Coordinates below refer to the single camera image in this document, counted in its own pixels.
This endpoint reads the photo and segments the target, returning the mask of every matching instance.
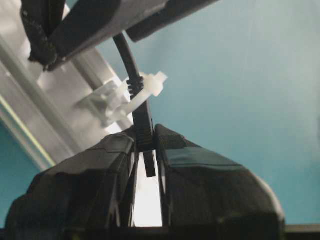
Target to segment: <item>blue background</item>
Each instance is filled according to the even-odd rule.
[[[154,122],[264,179],[289,224],[320,223],[319,20],[317,0],[221,0],[130,42],[142,72],[169,77]],[[125,79],[113,41],[98,49]],[[0,134],[0,192],[13,196],[36,169]]]

